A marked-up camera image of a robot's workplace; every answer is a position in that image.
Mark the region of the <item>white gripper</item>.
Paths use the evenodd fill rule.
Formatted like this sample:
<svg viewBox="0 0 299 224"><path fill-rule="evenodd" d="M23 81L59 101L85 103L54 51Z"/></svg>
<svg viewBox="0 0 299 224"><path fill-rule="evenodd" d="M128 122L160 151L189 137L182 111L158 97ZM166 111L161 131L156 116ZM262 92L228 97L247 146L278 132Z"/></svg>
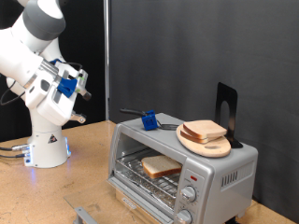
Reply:
<svg viewBox="0 0 299 224"><path fill-rule="evenodd" d="M47 96L36 107L38 114L57 126L63 126L69 120L84 123L86 116L77 114L74 104L79 94L85 101L92 98L86 90L88 73L79 63L54 61L54 64L58 74L52 81Z"/></svg>

